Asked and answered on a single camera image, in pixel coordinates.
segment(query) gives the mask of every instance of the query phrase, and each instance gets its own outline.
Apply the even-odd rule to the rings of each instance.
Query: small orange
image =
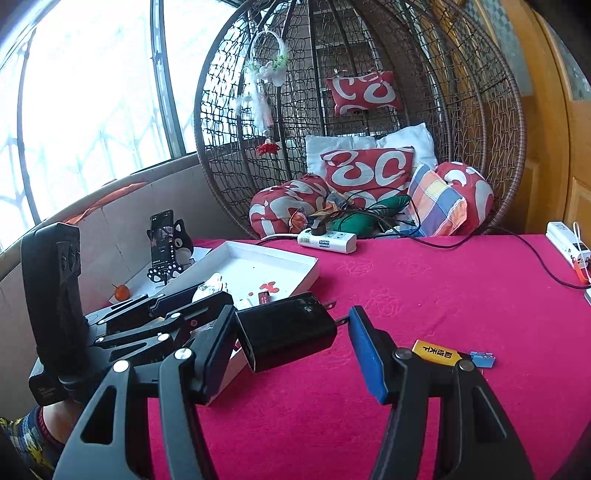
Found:
[[[128,300],[129,297],[131,297],[131,292],[129,291],[129,288],[127,288],[126,285],[119,285],[118,287],[115,287],[115,300],[117,301],[125,301]]]

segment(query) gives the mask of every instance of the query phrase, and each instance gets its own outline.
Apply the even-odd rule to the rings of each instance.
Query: red pillow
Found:
[[[439,164],[435,173],[466,199],[466,220],[454,235],[470,235],[491,212],[495,200],[491,186],[475,168],[457,161]]]
[[[328,195],[326,182],[312,173],[257,193],[251,201],[248,216],[251,226],[261,237],[289,233],[291,216],[303,208],[306,215],[322,210]]]
[[[414,148],[333,150],[320,158],[326,183],[363,208],[407,192]]]
[[[349,110],[371,110],[383,106],[402,109],[404,106],[394,92],[394,74],[376,72],[361,77],[334,77],[326,84],[335,101],[335,115]]]

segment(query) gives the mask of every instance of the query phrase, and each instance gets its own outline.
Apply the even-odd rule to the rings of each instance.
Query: blue clip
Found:
[[[492,368],[492,365],[495,363],[495,357],[492,353],[470,352],[470,356],[472,357],[472,362],[478,368]]]

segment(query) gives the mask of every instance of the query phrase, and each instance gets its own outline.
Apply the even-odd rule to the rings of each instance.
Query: wicker frame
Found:
[[[244,59],[256,32],[268,28],[291,51],[287,82],[267,86],[278,155],[257,157],[264,138],[243,95]],[[261,63],[277,43],[256,46]],[[334,71],[350,76],[392,70],[405,109],[334,115],[324,85]],[[452,0],[249,0],[225,24],[197,86],[194,126],[207,182],[223,210],[253,238],[253,195],[306,172],[306,135],[376,137],[426,122],[439,162],[476,167],[495,192],[483,229],[509,209],[525,163],[525,119],[517,84],[482,27]]]

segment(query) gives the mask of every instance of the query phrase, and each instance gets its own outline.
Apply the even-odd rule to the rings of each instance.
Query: smartphone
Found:
[[[162,270],[174,262],[174,215],[172,210],[150,217],[152,268]]]

